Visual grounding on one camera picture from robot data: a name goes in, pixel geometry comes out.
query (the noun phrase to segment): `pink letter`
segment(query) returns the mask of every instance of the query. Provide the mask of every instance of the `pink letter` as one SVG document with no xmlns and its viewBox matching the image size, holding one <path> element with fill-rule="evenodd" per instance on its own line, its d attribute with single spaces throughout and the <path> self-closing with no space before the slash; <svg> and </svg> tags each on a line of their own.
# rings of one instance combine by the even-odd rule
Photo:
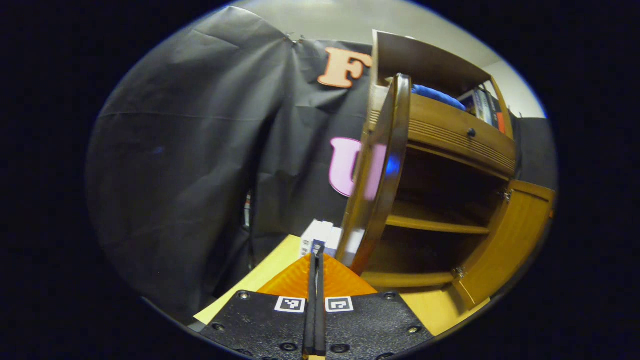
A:
<svg viewBox="0 0 640 360">
<path fill-rule="evenodd" d="M 335 191 L 350 197 L 353 193 L 353 167 L 362 144 L 349 138 L 331 139 L 333 157 L 329 166 L 329 183 Z"/>
</svg>

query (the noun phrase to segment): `open cabinet door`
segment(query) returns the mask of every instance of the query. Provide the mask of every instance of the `open cabinet door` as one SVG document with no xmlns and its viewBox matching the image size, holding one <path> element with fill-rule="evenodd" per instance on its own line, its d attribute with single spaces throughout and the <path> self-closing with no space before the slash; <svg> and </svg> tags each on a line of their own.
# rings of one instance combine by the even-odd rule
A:
<svg viewBox="0 0 640 360">
<path fill-rule="evenodd" d="M 335 258 L 361 275 L 391 212 L 408 141 L 411 78 L 397 74 L 376 129 L 363 128 L 355 188 L 347 203 Z"/>
<path fill-rule="evenodd" d="M 496 293 L 529 257 L 551 216 L 555 192 L 511 180 L 490 234 L 453 282 L 467 309 Z"/>
</svg>

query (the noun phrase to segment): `wooden drawer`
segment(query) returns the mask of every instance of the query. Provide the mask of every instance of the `wooden drawer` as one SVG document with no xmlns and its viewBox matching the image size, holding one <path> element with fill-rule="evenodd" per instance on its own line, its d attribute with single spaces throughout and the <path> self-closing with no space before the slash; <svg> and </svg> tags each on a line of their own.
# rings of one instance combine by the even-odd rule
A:
<svg viewBox="0 0 640 360">
<path fill-rule="evenodd" d="M 387 88 L 374 86 L 370 97 L 369 129 L 378 121 Z M 427 97 L 412 94 L 409 140 L 436 147 L 487 166 L 506 177 L 515 173 L 515 142 L 475 116 Z M 475 137 L 467 136 L 470 128 Z"/>
</svg>

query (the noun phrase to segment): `cabinet door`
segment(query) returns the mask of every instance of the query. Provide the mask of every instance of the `cabinet door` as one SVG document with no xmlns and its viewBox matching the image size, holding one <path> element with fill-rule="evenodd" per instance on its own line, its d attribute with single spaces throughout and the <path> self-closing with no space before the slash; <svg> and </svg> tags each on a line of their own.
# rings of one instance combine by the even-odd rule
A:
<svg viewBox="0 0 640 360">
<path fill-rule="evenodd" d="M 551 215 L 551 189 L 512 180 L 508 194 L 489 235 L 453 282 L 468 309 L 491 297 L 515 275 L 540 240 Z"/>
</svg>

